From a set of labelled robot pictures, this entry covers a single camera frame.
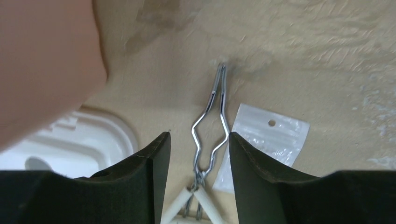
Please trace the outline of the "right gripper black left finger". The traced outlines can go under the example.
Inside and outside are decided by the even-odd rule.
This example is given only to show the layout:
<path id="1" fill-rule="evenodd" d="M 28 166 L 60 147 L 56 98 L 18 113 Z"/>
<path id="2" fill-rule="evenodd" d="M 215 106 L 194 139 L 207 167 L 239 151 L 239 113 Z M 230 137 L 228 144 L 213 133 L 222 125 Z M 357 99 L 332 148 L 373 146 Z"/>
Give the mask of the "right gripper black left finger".
<path id="1" fill-rule="evenodd" d="M 171 135 L 90 177 L 51 171 L 1 171 L 3 224 L 158 224 L 170 163 Z"/>

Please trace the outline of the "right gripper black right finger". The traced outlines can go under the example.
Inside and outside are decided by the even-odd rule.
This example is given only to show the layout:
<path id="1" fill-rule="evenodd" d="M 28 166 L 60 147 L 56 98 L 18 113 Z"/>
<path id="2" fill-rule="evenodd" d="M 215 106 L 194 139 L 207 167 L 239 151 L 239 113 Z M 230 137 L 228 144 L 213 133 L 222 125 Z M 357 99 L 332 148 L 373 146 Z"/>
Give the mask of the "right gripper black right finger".
<path id="1" fill-rule="evenodd" d="M 395 171 L 341 170 L 316 177 L 259 151 L 238 133 L 229 136 L 241 224 L 393 224 Z"/>

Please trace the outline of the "small white sachet packet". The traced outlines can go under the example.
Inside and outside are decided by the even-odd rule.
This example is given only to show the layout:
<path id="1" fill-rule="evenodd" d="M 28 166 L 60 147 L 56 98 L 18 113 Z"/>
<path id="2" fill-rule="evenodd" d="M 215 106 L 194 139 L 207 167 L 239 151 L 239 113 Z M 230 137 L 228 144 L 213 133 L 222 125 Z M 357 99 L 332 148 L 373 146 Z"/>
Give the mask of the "small white sachet packet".
<path id="1" fill-rule="evenodd" d="M 279 113 L 240 104 L 232 127 L 248 143 L 291 167 L 302 150 L 310 124 Z"/>

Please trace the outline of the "metal crucible tongs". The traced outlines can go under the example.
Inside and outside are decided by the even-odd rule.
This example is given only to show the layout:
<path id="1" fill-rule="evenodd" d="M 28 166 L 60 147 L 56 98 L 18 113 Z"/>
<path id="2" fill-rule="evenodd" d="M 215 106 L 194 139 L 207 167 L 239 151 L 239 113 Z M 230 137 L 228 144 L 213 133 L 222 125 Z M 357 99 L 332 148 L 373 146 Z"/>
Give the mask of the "metal crucible tongs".
<path id="1" fill-rule="evenodd" d="M 205 181 L 216 164 L 217 152 L 228 141 L 230 127 L 226 118 L 227 64 L 221 62 L 216 71 L 209 99 L 202 113 L 193 122 L 191 135 L 196 146 L 194 180 L 190 191 L 205 189 Z"/>

